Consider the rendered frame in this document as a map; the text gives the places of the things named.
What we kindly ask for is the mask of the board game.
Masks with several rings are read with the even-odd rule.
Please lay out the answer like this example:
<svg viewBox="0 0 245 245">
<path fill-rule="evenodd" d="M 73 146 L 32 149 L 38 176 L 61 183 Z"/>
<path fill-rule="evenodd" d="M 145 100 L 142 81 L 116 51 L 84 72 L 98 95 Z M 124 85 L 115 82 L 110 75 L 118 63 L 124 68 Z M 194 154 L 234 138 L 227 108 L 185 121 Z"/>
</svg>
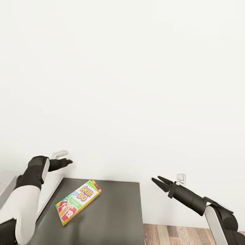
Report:
<svg viewBox="0 0 245 245">
<path fill-rule="evenodd" d="M 56 204 L 63 226 L 102 193 L 94 180 L 89 180 L 76 191 Z"/>
</svg>

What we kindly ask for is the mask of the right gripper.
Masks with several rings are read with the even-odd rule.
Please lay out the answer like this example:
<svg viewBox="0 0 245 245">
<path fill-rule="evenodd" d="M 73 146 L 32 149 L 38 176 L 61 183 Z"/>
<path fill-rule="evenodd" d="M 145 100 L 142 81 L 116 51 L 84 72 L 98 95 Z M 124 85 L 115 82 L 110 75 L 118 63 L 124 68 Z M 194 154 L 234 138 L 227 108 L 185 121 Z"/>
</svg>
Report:
<svg viewBox="0 0 245 245">
<path fill-rule="evenodd" d="M 169 198 L 175 198 L 187 207 L 191 207 L 192 201 L 194 199 L 194 192 L 183 187 L 182 185 L 177 185 L 176 181 L 173 182 L 161 176 L 158 179 L 151 178 L 151 180 L 156 183 L 165 193 L 168 193 Z"/>
</svg>

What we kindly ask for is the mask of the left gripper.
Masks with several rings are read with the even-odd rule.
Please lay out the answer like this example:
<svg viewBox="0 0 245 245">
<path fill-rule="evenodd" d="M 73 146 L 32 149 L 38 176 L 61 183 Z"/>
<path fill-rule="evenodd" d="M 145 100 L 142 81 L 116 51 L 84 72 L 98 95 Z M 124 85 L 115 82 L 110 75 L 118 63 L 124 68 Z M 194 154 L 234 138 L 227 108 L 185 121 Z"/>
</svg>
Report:
<svg viewBox="0 0 245 245">
<path fill-rule="evenodd" d="M 67 167 L 69 164 L 72 164 L 72 161 L 71 160 L 67 160 L 66 158 L 63 158 L 63 159 L 53 159 L 54 162 L 55 162 L 55 166 L 52 170 L 50 170 L 49 172 L 52 172 L 54 170 L 58 170 L 58 169 L 61 169 L 61 168 L 64 168 L 64 167 Z"/>
</svg>

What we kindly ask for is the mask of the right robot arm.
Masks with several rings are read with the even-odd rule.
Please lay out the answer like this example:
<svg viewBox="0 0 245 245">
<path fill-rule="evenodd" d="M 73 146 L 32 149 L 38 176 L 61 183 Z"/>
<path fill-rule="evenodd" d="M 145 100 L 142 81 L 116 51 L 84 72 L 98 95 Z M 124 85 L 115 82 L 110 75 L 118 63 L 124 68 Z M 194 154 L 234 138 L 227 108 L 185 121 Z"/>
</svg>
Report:
<svg viewBox="0 0 245 245">
<path fill-rule="evenodd" d="M 200 216 L 205 214 L 216 245 L 245 245 L 245 235 L 238 232 L 238 222 L 234 212 L 221 203 L 208 197 L 201 197 L 186 188 L 185 174 L 177 174 L 177 180 L 171 181 L 161 176 L 151 178 L 169 198 L 175 198 L 185 206 L 191 208 Z M 210 202 L 210 205 L 207 205 Z"/>
</svg>

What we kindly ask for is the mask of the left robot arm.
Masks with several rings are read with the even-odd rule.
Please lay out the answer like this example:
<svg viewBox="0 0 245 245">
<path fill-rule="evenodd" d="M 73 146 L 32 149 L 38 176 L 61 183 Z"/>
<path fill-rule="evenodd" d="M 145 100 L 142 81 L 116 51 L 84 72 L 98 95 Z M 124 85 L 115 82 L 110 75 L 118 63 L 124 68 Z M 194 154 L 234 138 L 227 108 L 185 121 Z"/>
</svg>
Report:
<svg viewBox="0 0 245 245">
<path fill-rule="evenodd" d="M 51 159 L 36 156 L 28 162 L 23 175 L 0 210 L 0 245 L 26 245 L 33 237 L 39 195 L 47 172 L 72 164 L 71 160 L 59 157 L 68 155 L 67 150 L 52 153 Z"/>
</svg>

